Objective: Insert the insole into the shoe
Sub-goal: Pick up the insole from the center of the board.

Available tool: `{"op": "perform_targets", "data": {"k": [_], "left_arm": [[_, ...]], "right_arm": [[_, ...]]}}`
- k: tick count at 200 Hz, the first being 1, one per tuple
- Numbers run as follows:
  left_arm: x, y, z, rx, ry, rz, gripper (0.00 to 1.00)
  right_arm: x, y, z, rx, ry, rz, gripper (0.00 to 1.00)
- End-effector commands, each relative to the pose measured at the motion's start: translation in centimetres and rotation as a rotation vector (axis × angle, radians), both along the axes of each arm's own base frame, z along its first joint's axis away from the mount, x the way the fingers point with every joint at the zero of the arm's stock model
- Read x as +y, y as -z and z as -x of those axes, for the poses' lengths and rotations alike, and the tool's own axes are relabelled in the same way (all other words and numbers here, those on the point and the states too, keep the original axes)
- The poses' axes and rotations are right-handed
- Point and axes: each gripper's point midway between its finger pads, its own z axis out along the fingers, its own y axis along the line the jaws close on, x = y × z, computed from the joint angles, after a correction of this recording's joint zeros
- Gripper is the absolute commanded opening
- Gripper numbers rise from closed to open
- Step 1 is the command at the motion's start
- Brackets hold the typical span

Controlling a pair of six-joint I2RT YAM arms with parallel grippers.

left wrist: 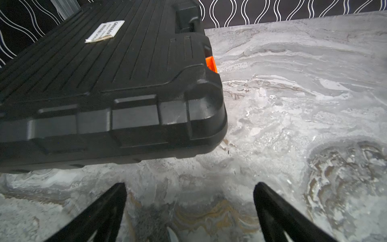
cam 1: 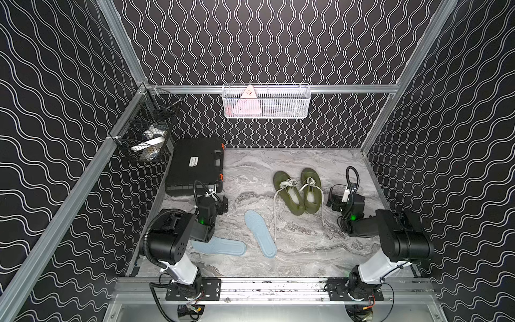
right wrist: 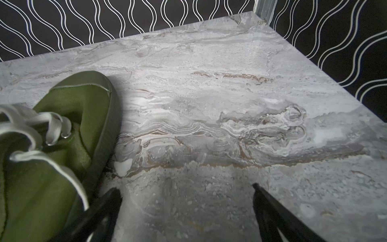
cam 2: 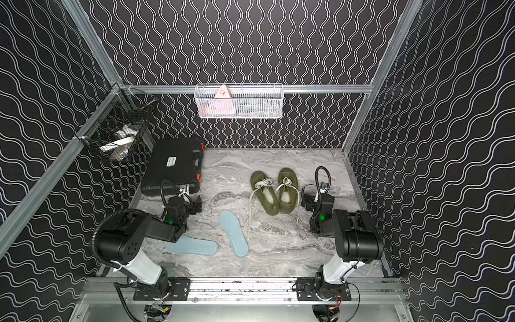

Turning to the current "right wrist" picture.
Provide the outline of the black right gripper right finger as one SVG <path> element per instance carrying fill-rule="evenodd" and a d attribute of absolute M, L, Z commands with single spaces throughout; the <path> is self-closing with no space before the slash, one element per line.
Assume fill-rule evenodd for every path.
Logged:
<path fill-rule="evenodd" d="M 323 242 L 324 239 L 307 227 L 259 184 L 254 183 L 253 208 L 263 242 Z"/>

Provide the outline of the green shoe one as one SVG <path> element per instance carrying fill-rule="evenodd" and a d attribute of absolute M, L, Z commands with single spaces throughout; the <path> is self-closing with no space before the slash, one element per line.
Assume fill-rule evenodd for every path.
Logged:
<path fill-rule="evenodd" d="M 47 242 L 90 209 L 121 119 L 97 71 L 65 78 L 33 108 L 1 105 L 1 241 Z"/>

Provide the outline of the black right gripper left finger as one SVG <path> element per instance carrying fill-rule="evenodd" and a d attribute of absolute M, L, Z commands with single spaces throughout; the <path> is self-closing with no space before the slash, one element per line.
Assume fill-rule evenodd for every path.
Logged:
<path fill-rule="evenodd" d="M 51 242 L 110 242 L 118 218 L 122 197 L 119 189 L 112 188 L 94 201 L 70 226 L 65 228 Z"/>

